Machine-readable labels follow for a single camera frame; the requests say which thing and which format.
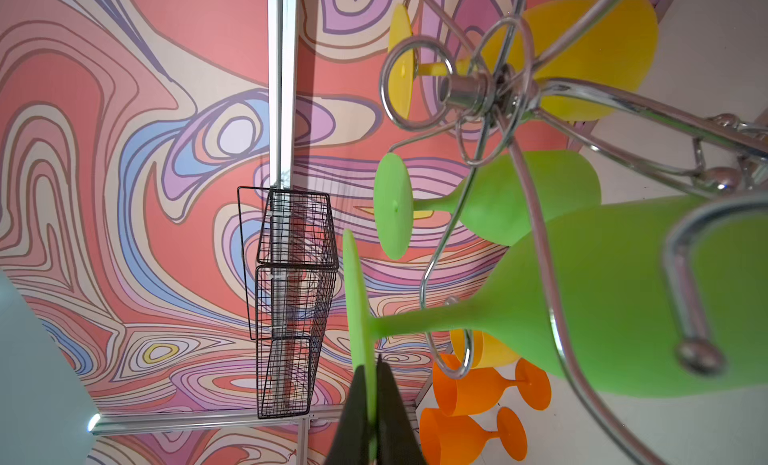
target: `yellow cup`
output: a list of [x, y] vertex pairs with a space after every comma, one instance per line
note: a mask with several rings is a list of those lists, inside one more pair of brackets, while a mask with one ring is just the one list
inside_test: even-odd
[[[515, 363], [520, 355], [496, 340], [484, 331], [474, 331], [475, 358], [472, 368], [503, 367]], [[464, 331], [451, 330], [451, 345], [453, 353], [461, 360], [464, 357]]]

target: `chrome glass rack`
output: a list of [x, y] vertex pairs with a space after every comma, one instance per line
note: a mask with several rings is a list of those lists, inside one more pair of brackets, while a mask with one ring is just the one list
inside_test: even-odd
[[[405, 0], [404, 5], [408, 7], [410, 1]], [[691, 373], [713, 375], [724, 370], [727, 357], [711, 340], [706, 313], [700, 303], [696, 282], [688, 264], [688, 255], [692, 244], [701, 236], [702, 231], [719, 225], [725, 217], [768, 210], [765, 183], [759, 182], [755, 174], [755, 170], [765, 165], [768, 160], [768, 144], [763, 142], [768, 135], [768, 129], [745, 123], [732, 114], [721, 114], [709, 119], [700, 118], [637, 94], [583, 80], [534, 80], [533, 76], [537, 70], [571, 46], [621, 0], [598, 0], [581, 19], [538, 56], [534, 54], [531, 30], [521, 16], [526, 0], [515, 0], [513, 12], [491, 27], [477, 46], [470, 42], [461, 27], [447, 16], [434, 0], [421, 1], [440, 17], [460, 44], [470, 52], [471, 61], [467, 75], [458, 75], [452, 54], [444, 44], [435, 38], [416, 35], [406, 38], [392, 48], [382, 66], [379, 91], [389, 119], [404, 130], [419, 133], [393, 145], [389, 151], [437, 134], [453, 132], [462, 160], [470, 167], [456, 210], [424, 271], [418, 294], [420, 307], [426, 308], [429, 276], [456, 227], [478, 167], [492, 162], [504, 149], [508, 150], [527, 201], [532, 237], [552, 324], [552, 337], [564, 374], [591, 416], [630, 458], [636, 463], [663, 464], [664, 461], [657, 454], [616, 418], [579, 367], [565, 323], [541, 204], [522, 151], [514, 139], [514, 133], [525, 120], [542, 120], [586, 144], [594, 152], [607, 156], [635, 172], [682, 192], [714, 199], [691, 212], [670, 231], [663, 252], [664, 268], [669, 278], [680, 329], [681, 339], [677, 348], [680, 364]], [[488, 40], [502, 29], [505, 29], [505, 36], [501, 53], [491, 68], [491, 64], [485, 63], [480, 51]], [[514, 70], [506, 63], [516, 34], [520, 34], [522, 38], [524, 64], [520, 70]], [[448, 75], [442, 78], [438, 87], [440, 110], [429, 119], [416, 122], [400, 116], [394, 110], [388, 90], [389, 76], [398, 58], [410, 50], [420, 48], [435, 52], [445, 64]], [[685, 169], [648, 160], [577, 130], [573, 125], [549, 114], [539, 106], [545, 96], [567, 96], [586, 100], [677, 130], [690, 137], [695, 167]], [[455, 112], [456, 118], [446, 121], [450, 111]], [[470, 157], [462, 140], [462, 125], [478, 121], [482, 123], [481, 133], [475, 156]], [[498, 127], [502, 139], [494, 150], [485, 155], [486, 142], [495, 127]], [[702, 150], [703, 143], [734, 153], [738, 166], [708, 168]], [[436, 363], [449, 377], [460, 378], [467, 374], [474, 354], [471, 331], [465, 330], [464, 357], [461, 366], [456, 370], [449, 368], [440, 358], [431, 334], [427, 333], [426, 338]]]

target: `colorful patterned wall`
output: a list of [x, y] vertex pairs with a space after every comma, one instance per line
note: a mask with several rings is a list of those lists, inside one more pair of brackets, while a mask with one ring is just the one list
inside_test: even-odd
[[[355, 232], [379, 315], [417, 307], [448, 220], [421, 215], [397, 263], [376, 239], [376, 166], [408, 136], [378, 98], [399, 1], [300, 2], [294, 182], [331, 194], [336, 231]], [[512, 7], [437, 1], [474, 40]], [[434, 13], [417, 0], [410, 12], [415, 30], [458, 50]], [[268, 180], [266, 48], [266, 0], [0, 0], [0, 267], [102, 413], [256, 405], [235, 190]], [[434, 111], [434, 83], [416, 93], [414, 113]], [[518, 137], [529, 150], [565, 145], [541, 124]], [[445, 195], [466, 174], [450, 136], [402, 156], [420, 198]], [[260, 207], [244, 223], [251, 274]], [[503, 252], [460, 227], [430, 300], [472, 294]], [[344, 402], [347, 337], [339, 280], [313, 403]], [[412, 400], [430, 370], [423, 337], [392, 337], [379, 351]], [[203, 450], [228, 437], [227, 446], [258, 442], [243, 447], [287, 457], [284, 433], [246, 430], [102, 439], [94, 452], [119, 444], [138, 455], [113, 463], [163, 463], [161, 452], [185, 450], [203, 463]]]

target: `wire basket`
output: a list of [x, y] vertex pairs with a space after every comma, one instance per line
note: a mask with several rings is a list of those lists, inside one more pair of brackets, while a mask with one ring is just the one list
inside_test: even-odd
[[270, 190], [256, 260], [266, 265], [339, 268], [328, 194]]
[[256, 268], [259, 418], [309, 412], [335, 283], [331, 268]]

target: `orange wine glass base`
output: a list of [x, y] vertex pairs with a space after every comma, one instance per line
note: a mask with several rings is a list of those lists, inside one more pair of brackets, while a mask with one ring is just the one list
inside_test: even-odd
[[547, 372], [521, 358], [514, 368], [518, 390], [523, 401], [534, 410], [546, 410], [552, 402], [552, 386]]
[[498, 437], [502, 439], [504, 450], [517, 461], [525, 460], [528, 455], [528, 436], [517, 414], [504, 407], [496, 415]]

